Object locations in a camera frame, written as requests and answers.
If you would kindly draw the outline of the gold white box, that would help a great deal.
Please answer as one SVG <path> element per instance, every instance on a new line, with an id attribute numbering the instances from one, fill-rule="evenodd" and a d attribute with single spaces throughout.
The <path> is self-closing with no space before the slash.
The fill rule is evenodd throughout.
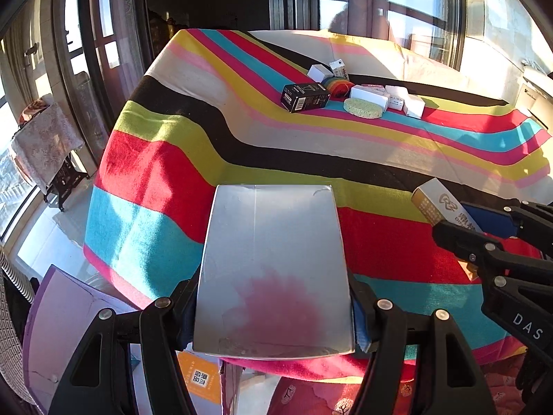
<path id="1" fill-rule="evenodd" d="M 412 192 L 411 201 L 432 227 L 440 221 L 448 221 L 462 228 L 483 232 L 461 202 L 438 178 L 419 185 Z"/>

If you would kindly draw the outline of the large white box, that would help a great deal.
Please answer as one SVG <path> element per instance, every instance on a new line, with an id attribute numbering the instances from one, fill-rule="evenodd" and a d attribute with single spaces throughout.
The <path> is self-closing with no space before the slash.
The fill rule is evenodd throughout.
<path id="1" fill-rule="evenodd" d="M 248 360 L 353 352 L 348 272 L 329 185 L 216 188 L 192 346 Z"/>

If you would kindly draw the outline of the black small box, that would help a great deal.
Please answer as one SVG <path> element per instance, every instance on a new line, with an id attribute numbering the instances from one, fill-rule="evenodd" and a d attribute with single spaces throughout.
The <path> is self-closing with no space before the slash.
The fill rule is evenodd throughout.
<path id="1" fill-rule="evenodd" d="M 330 99 L 329 91 L 320 83 L 293 83 L 284 86 L 280 103 L 289 112 L 324 108 Z"/>

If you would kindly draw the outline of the purple white storage box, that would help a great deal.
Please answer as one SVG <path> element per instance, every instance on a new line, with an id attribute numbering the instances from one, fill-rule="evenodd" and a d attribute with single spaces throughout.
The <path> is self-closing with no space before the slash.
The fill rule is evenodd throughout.
<path id="1" fill-rule="evenodd" d="M 25 383 L 39 407 L 50 414 L 50 403 L 64 371 L 96 314 L 112 308 L 117 315 L 140 311 L 131 304 L 83 283 L 51 266 L 31 306 L 25 328 Z M 131 370 L 139 412 L 154 414 L 146 393 L 141 347 L 130 346 Z M 189 394 L 194 414 L 233 414 L 237 406 L 242 370 L 220 360 L 221 404 Z"/>

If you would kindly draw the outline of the orange QR card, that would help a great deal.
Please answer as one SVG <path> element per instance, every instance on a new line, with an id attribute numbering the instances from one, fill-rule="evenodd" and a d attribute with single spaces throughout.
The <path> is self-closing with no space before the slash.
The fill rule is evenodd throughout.
<path id="1" fill-rule="evenodd" d="M 187 350 L 178 352 L 177 359 L 188 392 L 219 406 L 221 384 L 218 359 Z"/>

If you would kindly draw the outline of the woven black white chair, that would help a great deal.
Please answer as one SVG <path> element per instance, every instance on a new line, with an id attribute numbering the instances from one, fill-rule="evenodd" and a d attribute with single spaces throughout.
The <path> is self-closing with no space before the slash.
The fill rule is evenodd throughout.
<path id="1" fill-rule="evenodd" d="M 22 340 L 35 293 L 28 278 L 14 268 L 1 250 L 1 378 L 14 394 L 37 408 L 25 384 Z"/>

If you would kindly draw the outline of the white box right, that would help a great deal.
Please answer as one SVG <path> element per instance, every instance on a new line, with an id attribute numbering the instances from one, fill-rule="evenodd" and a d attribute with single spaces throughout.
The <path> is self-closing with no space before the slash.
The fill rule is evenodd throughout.
<path id="1" fill-rule="evenodd" d="M 425 102 L 424 99 L 417 95 L 407 95 L 404 99 L 403 113 L 415 119 L 421 119 L 424 114 Z"/>

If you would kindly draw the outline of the white labelled box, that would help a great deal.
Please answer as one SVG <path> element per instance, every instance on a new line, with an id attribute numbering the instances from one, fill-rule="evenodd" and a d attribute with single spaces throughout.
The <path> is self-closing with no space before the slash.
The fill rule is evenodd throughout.
<path id="1" fill-rule="evenodd" d="M 402 111 L 409 97 L 408 89 L 403 86 L 386 85 L 384 86 L 384 90 L 388 94 L 388 108 Z"/>

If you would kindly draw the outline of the white long box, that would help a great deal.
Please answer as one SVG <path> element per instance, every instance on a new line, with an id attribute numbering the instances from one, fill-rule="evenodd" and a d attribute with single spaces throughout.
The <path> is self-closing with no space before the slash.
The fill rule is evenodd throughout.
<path id="1" fill-rule="evenodd" d="M 362 99 L 379 106 L 383 111 L 389 107 L 390 95 L 378 86 L 355 85 L 350 89 L 351 99 Z"/>

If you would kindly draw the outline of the green round sponge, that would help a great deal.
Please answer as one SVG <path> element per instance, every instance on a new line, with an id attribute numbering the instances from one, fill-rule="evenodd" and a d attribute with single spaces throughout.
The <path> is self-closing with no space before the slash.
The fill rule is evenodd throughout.
<path id="1" fill-rule="evenodd" d="M 379 119 L 382 117 L 382 107 L 363 99 L 346 99 L 343 103 L 344 110 L 356 117 L 364 119 Z"/>

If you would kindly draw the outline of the table with floral cloth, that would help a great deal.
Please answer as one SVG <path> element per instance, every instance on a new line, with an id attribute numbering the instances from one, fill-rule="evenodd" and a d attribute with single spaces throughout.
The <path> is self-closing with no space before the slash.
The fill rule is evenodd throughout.
<path id="1" fill-rule="evenodd" d="M 71 161 L 71 153 L 83 145 L 82 136 L 60 106 L 39 98 L 21 112 L 9 151 L 21 176 L 39 188 L 44 200 L 55 194 L 58 209 L 64 211 L 72 190 L 90 178 Z"/>

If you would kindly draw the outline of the white printed small box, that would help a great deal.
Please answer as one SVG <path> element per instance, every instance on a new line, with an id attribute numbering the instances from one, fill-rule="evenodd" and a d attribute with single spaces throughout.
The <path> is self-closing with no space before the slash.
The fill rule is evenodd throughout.
<path id="1" fill-rule="evenodd" d="M 349 80 L 349 74 L 346 69 L 346 65 L 342 59 L 337 59 L 329 63 L 330 69 L 337 78 Z"/>

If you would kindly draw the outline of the white cube box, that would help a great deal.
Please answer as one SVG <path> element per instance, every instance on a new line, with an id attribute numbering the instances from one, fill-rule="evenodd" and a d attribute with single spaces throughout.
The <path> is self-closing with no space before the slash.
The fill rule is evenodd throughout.
<path id="1" fill-rule="evenodd" d="M 308 70 L 308 78 L 315 83 L 322 83 L 333 76 L 334 73 L 322 64 L 312 65 Z"/>

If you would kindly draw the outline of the striped colourful blanket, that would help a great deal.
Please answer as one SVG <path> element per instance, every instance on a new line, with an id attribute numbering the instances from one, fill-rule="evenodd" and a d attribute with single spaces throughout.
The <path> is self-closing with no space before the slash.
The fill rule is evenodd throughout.
<path id="1" fill-rule="evenodd" d="M 148 68 L 112 130 L 89 206 L 83 253 L 145 307 L 194 274 L 219 185 L 329 185 L 346 263 L 403 309 L 454 317 L 476 361 L 523 345 L 481 312 L 482 293 L 437 247 L 412 204 L 438 178 L 460 201 L 502 209 L 552 200 L 552 137 L 514 105 L 408 82 L 419 119 L 364 120 L 339 100 L 293 113 L 283 87 L 329 54 L 356 83 L 379 83 L 370 41 L 329 33 L 187 29 Z"/>

